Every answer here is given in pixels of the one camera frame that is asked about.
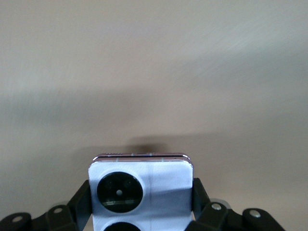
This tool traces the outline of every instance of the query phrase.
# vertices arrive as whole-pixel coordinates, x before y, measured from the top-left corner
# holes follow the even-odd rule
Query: silver bolt
[[[261,217],[261,214],[258,211],[253,210],[253,209],[249,211],[249,214],[252,215],[255,218],[260,218]]]
[[[62,208],[56,208],[53,213],[61,213],[62,212]]]
[[[217,203],[212,204],[212,208],[215,210],[221,210],[220,204],[217,204]]]
[[[12,220],[12,222],[16,223],[16,222],[21,221],[22,219],[23,219],[22,216],[17,216],[17,217],[15,217],[15,218]]]

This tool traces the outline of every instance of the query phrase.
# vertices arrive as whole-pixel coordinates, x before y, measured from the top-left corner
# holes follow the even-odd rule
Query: black clamp
[[[193,179],[192,210],[195,220],[185,231],[285,231],[266,211],[249,208],[243,215],[211,202],[200,179]],[[89,181],[86,180],[67,205],[58,205],[38,218],[15,213],[0,221],[0,231],[82,231],[92,214]]]

